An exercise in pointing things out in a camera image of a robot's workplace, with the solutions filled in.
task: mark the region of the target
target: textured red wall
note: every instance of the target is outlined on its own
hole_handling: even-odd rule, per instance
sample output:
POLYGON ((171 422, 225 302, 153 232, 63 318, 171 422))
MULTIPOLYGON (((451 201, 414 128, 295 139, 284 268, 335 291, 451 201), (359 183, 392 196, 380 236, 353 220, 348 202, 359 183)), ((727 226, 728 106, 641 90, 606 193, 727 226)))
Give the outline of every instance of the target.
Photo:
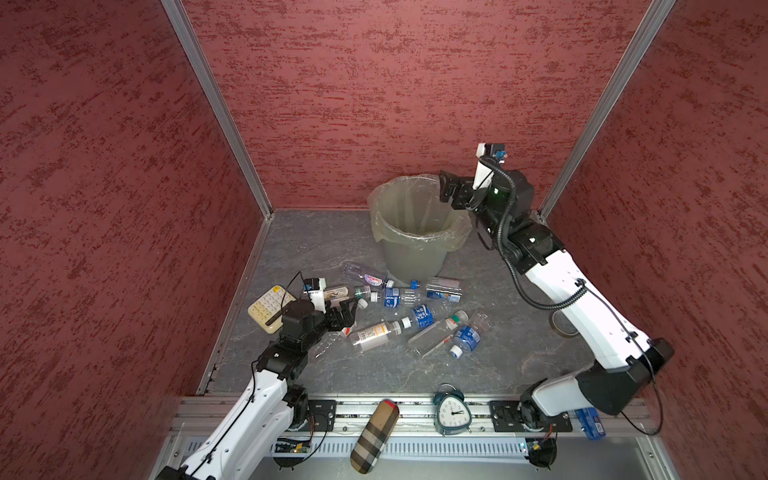
POLYGON ((311 208, 474 174, 479 141, 545 192, 648 3, 184 2, 270 200, 311 208))
POLYGON ((660 389, 685 478, 768 478, 767 72, 767 3, 678 0, 549 218, 677 350, 660 389))
POLYGON ((0 5, 3 478, 144 478, 258 209, 157 0, 0 5))

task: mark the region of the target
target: clock face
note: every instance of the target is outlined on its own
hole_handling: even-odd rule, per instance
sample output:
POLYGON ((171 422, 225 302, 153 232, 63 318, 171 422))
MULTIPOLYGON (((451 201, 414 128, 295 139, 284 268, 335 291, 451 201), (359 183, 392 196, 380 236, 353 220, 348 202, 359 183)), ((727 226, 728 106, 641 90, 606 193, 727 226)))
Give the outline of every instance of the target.
POLYGON ((445 397, 445 400, 440 403, 437 415, 440 425, 448 428, 467 426, 470 422, 467 407, 452 396, 445 397))

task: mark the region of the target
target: trash can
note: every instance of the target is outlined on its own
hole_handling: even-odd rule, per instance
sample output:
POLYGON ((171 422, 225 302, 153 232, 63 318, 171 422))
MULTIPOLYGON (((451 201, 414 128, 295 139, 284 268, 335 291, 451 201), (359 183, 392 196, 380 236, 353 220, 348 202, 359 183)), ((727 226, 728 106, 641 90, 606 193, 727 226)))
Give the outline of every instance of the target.
POLYGON ((415 175, 379 185, 368 196, 373 237, 398 280, 437 275, 445 254, 461 248, 472 231, 469 213, 440 203, 439 193, 437 175, 415 175))

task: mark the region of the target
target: gray tabletop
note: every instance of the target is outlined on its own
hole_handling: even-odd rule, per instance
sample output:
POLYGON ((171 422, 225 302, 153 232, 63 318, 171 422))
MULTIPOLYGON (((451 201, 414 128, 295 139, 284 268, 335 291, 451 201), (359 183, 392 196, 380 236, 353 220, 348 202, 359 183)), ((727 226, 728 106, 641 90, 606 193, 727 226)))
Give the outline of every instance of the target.
MULTIPOLYGON (((342 274, 346 261, 385 270, 382 248, 371 234, 367 211, 280 211, 275 215, 244 306, 273 285, 285 286, 301 270, 304 278, 324 276, 328 287, 353 285, 342 274)), ((445 316, 463 309, 470 317, 482 311, 490 328, 477 349, 460 359, 448 347, 416 359, 406 352, 409 335, 356 355, 349 340, 326 334, 310 352, 298 383, 312 395, 337 393, 429 393, 444 382, 468 394, 519 394, 543 378, 560 376, 594 360, 581 338, 564 339, 549 327, 548 313, 528 306, 515 291, 498 253, 487 251, 471 234, 457 252, 449 253, 441 276, 462 281, 465 295, 444 308, 445 316)), ((523 279, 536 300, 546 296, 523 279)), ((300 281, 290 291, 298 295, 300 281)), ((358 313, 360 328, 407 314, 407 307, 385 309, 372 304, 358 313)), ((243 308, 224 353, 211 392, 241 392, 250 379, 250 363, 277 334, 261 329, 243 308)))

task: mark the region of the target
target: green alarm clock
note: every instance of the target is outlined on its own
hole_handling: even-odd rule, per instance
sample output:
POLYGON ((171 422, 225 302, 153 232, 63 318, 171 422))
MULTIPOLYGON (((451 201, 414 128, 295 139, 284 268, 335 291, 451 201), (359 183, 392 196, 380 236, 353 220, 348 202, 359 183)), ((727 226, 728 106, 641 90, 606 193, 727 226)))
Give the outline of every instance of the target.
POLYGON ((435 411, 435 428, 437 433, 442 436, 458 435, 469 430, 472 424, 472 412, 464 403, 464 394, 457 390, 453 385, 444 384, 451 387, 450 392, 440 392, 440 385, 432 403, 437 406, 435 411))

